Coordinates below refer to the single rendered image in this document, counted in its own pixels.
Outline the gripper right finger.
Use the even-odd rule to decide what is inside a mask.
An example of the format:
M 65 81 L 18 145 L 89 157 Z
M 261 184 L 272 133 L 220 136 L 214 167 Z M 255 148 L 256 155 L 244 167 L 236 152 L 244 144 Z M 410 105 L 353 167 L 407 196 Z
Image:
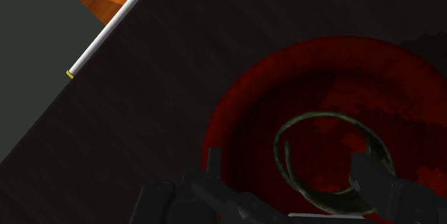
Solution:
M 400 179 L 365 153 L 352 155 L 351 186 L 382 220 L 394 224 L 447 224 L 447 198 Z

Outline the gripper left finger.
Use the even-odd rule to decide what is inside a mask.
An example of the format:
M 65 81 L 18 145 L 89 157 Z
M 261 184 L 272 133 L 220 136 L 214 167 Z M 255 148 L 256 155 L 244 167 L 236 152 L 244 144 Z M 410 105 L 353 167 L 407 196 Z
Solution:
M 187 172 L 179 186 L 155 180 L 143 186 L 130 224 L 290 224 L 252 193 L 221 181 L 221 149 L 210 147 L 204 171 Z

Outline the red plate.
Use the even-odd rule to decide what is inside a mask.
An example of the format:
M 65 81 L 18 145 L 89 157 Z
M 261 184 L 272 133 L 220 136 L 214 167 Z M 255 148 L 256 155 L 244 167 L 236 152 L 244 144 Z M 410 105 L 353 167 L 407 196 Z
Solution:
M 209 122 L 221 179 L 289 213 L 382 220 L 351 186 L 365 153 L 400 179 L 447 198 L 447 78 L 394 44 L 312 39 L 245 72 Z

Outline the white stick with yellow tip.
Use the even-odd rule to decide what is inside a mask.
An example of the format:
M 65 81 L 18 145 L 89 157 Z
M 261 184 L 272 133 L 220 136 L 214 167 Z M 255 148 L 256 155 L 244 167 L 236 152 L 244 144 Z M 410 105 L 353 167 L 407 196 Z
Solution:
M 130 10 L 139 2 L 139 0 L 127 0 L 111 20 L 105 25 L 101 32 L 95 37 L 92 43 L 86 48 L 76 62 L 66 71 L 67 76 L 73 79 L 81 68 L 88 62 L 92 55 L 104 43 L 106 38 L 111 35 L 118 24 L 126 17 Z

